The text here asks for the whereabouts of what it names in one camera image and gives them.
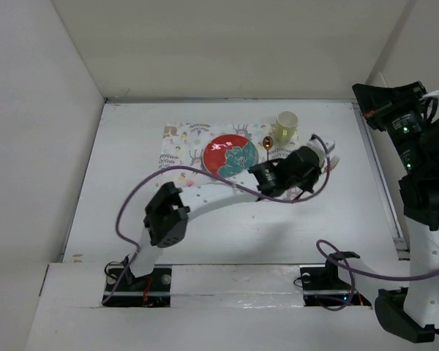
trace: cup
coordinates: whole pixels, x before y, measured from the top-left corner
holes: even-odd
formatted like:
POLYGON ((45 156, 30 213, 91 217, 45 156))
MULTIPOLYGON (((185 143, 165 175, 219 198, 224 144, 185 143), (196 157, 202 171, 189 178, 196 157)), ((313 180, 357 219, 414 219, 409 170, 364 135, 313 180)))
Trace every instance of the cup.
POLYGON ((281 143, 289 143, 296 132, 298 122, 299 118, 294 113, 290 111, 281 112, 275 124, 275 138, 281 143))

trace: mug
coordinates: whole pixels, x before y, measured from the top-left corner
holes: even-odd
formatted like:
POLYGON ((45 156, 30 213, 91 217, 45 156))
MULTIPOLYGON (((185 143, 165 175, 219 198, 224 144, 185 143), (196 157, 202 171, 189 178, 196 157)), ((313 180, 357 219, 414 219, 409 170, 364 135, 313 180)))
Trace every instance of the mug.
POLYGON ((298 126, 299 118, 290 111, 281 112, 277 117, 275 124, 275 137, 281 143, 289 143, 296 127, 298 126))

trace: beige wall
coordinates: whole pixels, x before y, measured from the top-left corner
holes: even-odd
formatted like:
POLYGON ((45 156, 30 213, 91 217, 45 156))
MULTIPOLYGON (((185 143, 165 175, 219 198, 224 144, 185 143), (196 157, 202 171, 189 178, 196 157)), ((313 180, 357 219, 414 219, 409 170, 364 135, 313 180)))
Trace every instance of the beige wall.
MULTIPOLYGON (((368 83, 401 86, 420 80, 428 91, 439 89, 439 0, 410 1, 410 13, 404 26, 398 28, 389 50, 381 57, 374 76, 368 83)), ((384 176, 394 201, 400 226, 407 232, 398 180, 405 169, 387 135, 372 131, 384 176)))
POLYGON ((53 0, 106 97, 348 98, 407 0, 53 0))
POLYGON ((24 350, 103 99, 49 0, 0 0, 0 351, 24 350))

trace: patterned placemat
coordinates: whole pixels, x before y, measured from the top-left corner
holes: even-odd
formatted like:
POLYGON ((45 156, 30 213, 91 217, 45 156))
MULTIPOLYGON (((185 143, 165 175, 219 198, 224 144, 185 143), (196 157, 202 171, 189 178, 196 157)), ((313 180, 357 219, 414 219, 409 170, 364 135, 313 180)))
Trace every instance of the patterned placemat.
MULTIPOLYGON (((262 146, 265 136, 273 137, 273 124, 202 124, 180 123, 167 124, 162 135, 159 169, 173 165, 187 165, 197 169, 203 167, 203 152, 205 147, 220 135, 241 135, 249 139, 258 150, 258 162, 266 161, 266 150, 262 146)), ((286 145, 276 143, 269 152, 270 159, 285 158, 292 150, 299 147, 297 133, 286 145)), ((176 186, 196 186, 211 181, 210 178, 190 172, 172 171, 159 177, 157 186, 167 181, 173 181, 176 186)), ((283 197, 294 198, 298 190, 288 191, 283 197)))

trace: pale green cup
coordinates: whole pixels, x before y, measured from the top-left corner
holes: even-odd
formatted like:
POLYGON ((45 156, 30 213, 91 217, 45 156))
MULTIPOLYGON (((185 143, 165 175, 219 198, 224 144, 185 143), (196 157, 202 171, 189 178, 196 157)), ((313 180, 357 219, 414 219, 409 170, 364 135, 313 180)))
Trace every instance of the pale green cup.
POLYGON ((296 127, 298 126, 299 118, 290 111, 281 112, 278 115, 275 124, 275 138, 281 143, 289 143, 296 127))

